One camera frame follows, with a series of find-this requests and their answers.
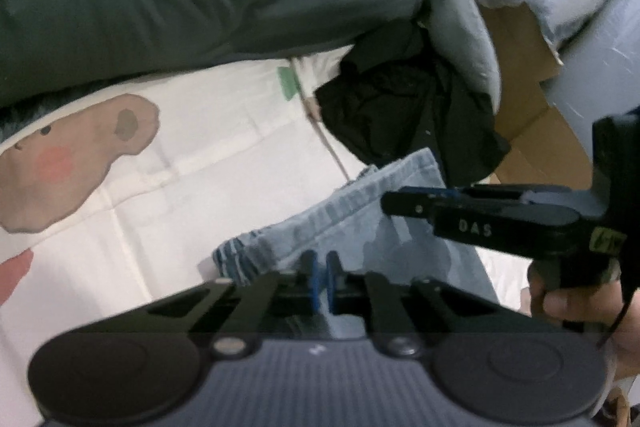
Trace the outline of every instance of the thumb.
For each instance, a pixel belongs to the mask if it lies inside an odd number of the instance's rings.
[[[622,309],[620,283],[555,290],[546,294],[543,308],[545,314],[556,319],[610,326]]]

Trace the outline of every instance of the cardboard box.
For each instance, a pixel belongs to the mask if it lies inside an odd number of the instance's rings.
[[[591,163],[574,132],[555,107],[550,107],[540,82],[556,76],[561,65],[526,5],[481,7],[494,41],[502,102],[496,131],[512,150],[496,170],[501,183],[591,186]]]

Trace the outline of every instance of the black cable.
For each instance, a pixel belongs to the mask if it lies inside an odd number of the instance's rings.
[[[611,338],[611,335],[613,335],[616,332],[616,330],[618,329],[618,326],[620,325],[622,320],[625,318],[626,312],[629,311],[629,306],[631,306],[631,299],[625,299],[625,303],[622,305],[622,309],[620,310],[620,313],[616,317],[616,320],[613,321],[613,324],[611,325],[611,327],[607,330],[606,333],[603,334],[601,339],[598,341],[598,344],[597,344],[598,349],[601,349],[607,343],[607,341]]]

